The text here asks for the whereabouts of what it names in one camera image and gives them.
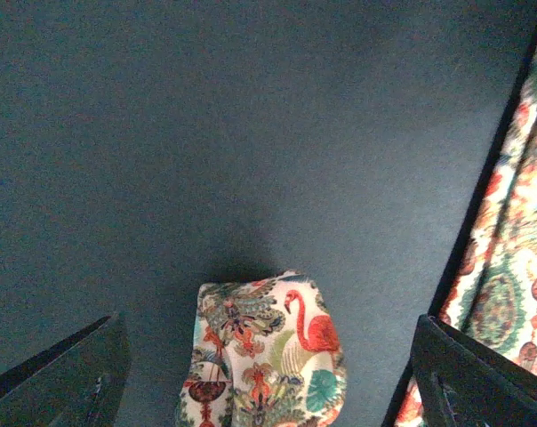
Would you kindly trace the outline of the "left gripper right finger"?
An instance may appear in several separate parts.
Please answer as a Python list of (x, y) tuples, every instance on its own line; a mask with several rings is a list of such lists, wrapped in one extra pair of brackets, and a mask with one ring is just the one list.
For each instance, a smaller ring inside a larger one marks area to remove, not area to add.
[(537, 347), (517, 365), (443, 321), (421, 315), (411, 349), (429, 426), (537, 426)]

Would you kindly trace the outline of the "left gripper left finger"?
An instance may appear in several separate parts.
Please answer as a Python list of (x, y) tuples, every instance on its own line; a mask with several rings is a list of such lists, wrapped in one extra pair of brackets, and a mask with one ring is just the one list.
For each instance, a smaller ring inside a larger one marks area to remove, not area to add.
[(112, 426), (130, 369), (115, 312), (1, 374), (0, 426)]

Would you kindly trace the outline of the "floral patterned tie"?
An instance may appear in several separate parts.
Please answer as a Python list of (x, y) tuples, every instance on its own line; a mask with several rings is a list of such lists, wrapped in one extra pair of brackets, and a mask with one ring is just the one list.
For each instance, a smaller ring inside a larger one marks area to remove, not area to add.
[[(476, 219), (428, 314), (517, 365), (537, 347), (537, 43)], [(429, 426), (413, 374), (396, 426)], [(198, 293), (177, 426), (328, 426), (347, 397), (339, 336), (316, 283), (289, 270)]]

